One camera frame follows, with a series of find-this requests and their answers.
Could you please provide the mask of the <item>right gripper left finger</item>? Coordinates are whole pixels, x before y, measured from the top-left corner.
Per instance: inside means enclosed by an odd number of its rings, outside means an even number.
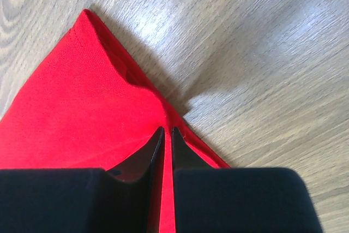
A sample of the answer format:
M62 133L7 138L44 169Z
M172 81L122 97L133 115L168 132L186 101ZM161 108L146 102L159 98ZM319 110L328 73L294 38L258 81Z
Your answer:
M165 131L115 167L4 169L1 232L158 232Z

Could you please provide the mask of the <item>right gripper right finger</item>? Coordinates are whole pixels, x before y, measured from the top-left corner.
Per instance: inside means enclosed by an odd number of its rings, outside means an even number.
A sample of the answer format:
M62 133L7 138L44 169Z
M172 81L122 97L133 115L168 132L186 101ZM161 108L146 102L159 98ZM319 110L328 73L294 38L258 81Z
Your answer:
M287 168L215 169L172 131L177 232L322 232L305 183Z

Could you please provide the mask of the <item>red t shirt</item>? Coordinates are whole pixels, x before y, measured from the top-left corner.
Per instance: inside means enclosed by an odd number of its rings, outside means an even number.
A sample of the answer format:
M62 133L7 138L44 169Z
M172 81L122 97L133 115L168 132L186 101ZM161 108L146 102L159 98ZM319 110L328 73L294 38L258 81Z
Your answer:
M209 165L227 164L186 124L92 11L85 9L1 119L1 168L110 169L165 130L160 232L175 232L171 133Z

